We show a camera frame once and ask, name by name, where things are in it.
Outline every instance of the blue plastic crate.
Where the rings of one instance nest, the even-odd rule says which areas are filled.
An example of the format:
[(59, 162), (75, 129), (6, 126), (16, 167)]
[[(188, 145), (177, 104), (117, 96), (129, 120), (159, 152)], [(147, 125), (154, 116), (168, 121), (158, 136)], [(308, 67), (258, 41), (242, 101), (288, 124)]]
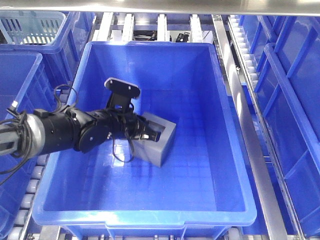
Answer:
[(317, 129), (312, 124), (319, 119), (312, 117), (318, 111), (315, 103), (320, 97), (312, 91), (307, 93), (308, 96), (304, 99), (308, 97), (308, 104), (313, 107), (314, 115), (308, 114), (308, 108), (304, 105), (307, 102), (301, 101), (297, 91), (319, 89), (319, 83), (316, 79), (312, 81), (305, 76), (296, 90), (295, 81), (299, 77), (299, 71), (292, 75), (286, 74), (274, 52), (273, 44), (267, 44), (264, 52), (267, 61), (255, 89), (258, 102), (302, 230), (308, 237), (319, 235), (320, 146)]
[[(135, 111), (176, 123), (161, 168), (135, 159), (120, 164), (107, 141), (83, 154), (51, 154), (33, 217), (86, 235), (216, 239), (231, 226), (250, 225), (256, 207), (213, 45), (90, 42), (73, 87), (78, 108), (104, 108), (104, 82), (137, 84)], [(68, 100), (73, 102), (71, 93)]]
[[(34, 108), (53, 110), (53, 90), (44, 71), (40, 53), (0, 52), (0, 119), (9, 118), (6, 112), (16, 100), (18, 111), (33, 112)], [(0, 171), (15, 166), (20, 160), (0, 156)], [(0, 239), (10, 232), (25, 194), (36, 158), (32, 158), (6, 183), (0, 186)], [(2, 181), (7, 175), (0, 175)]]
[(320, 23), (316, 17), (288, 17), (274, 52), (277, 54), (286, 76), (301, 105), (320, 138), (319, 102)]
[(243, 27), (247, 37), (249, 53), (254, 55), (257, 72), (261, 70), (260, 59), (265, 45), (277, 41), (283, 21), (283, 16), (242, 15), (240, 17), (239, 25)]
[[(4, 11), (4, 16), (0, 19), (7, 19), (8, 11)], [(11, 11), (12, 15), (27, 15), (29, 11)], [(37, 16), (37, 11), (32, 12), (34, 18), (40, 18)], [(60, 84), (67, 84), (70, 81), (74, 81), (78, 65), (88, 42), (91, 29), (93, 27), (94, 14), (92, 12), (68, 12), (66, 18), (59, 26), (59, 30), (56, 33), (55, 39), (45, 45), (34, 44), (0, 44), (0, 50), (15, 50), (15, 51), (28, 51), (38, 52), (43, 55), (44, 69), (49, 78), (52, 87), (56, 87)], [(5, 24), (4, 27), (7, 31), (13, 29), (12, 26)], [(26, 32), (32, 32), (29, 28), (25, 29)]]

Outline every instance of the metal rail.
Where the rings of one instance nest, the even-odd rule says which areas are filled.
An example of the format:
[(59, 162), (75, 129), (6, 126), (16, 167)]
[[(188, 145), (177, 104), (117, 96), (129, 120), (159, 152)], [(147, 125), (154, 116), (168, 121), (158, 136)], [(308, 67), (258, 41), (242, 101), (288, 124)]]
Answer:
[(2, 0), (0, 10), (320, 16), (320, 0)]
[(270, 240), (286, 240), (286, 227), (280, 212), (255, 126), (251, 120), (250, 110), (230, 49), (224, 23), (220, 15), (213, 15), (212, 20), (220, 45), (231, 95), (239, 118), (243, 140), (252, 168), (254, 182), (257, 188), (269, 238)]
[(295, 211), (294, 204), (293, 204), (293, 202), (291, 200), (291, 197), (290, 197), (290, 194), (289, 194), (289, 190), (288, 190), (286, 182), (285, 182), (285, 178), (284, 178), (283, 173), (281, 171), (281, 167), (280, 167), (280, 163), (279, 163), (278, 157), (276, 155), (276, 152), (275, 152), (274, 146), (272, 144), (269, 132), (267, 130), (267, 126), (266, 126), (265, 120), (263, 119), (262, 113), (261, 113), (261, 111), (260, 111), (260, 109), (258, 107), (259, 105), (258, 105), (257, 97), (256, 97), (256, 95), (254, 93), (254, 86), (253, 86), (253, 83), (251, 81), (251, 74), (249, 73), (248, 67), (245, 64), (245, 62), (246, 62), (245, 57), (242, 54), (242, 52), (240, 51), (239, 42), (237, 41), (237, 38), (236, 38), (236, 35), (235, 35), (235, 32), (234, 32), (234, 27), (230, 23), (230, 21), (228, 23), (228, 26), (229, 26), (230, 35), (231, 35), (231, 38), (233, 40), (233, 44), (234, 44), (234, 48), (235, 48), (236, 54), (237, 54), (238, 59), (239, 59), (240, 66), (241, 66), (241, 68), (243, 70), (243, 73), (244, 73), (244, 78), (245, 78), (245, 81), (246, 81), (246, 84), (247, 84), (248, 91), (249, 91), (250, 96), (251, 96), (251, 100), (252, 100), (252, 103), (253, 103), (253, 106), (254, 106), (254, 110), (255, 110), (255, 113), (256, 113), (256, 115), (258, 117), (258, 120), (260, 122), (260, 126), (262, 128), (262, 133), (263, 133), (264, 139), (265, 139), (266, 144), (267, 144), (267, 148), (268, 148), (268, 151), (269, 151), (269, 154), (270, 154), (270, 158), (271, 158), (272, 164), (274, 166), (274, 171), (276, 173), (276, 176), (277, 176), (277, 179), (278, 179), (278, 183), (279, 183), (279, 186), (281, 188), (281, 192), (282, 192), (282, 195), (283, 195), (283, 198), (284, 198), (284, 201), (285, 201), (285, 205), (287, 207), (291, 222), (292, 222), (293, 227), (295, 228), (295, 230), (297, 232), (298, 239), (304, 240), (305, 237), (304, 237), (302, 228), (300, 226), (299, 219), (298, 219), (297, 213)]

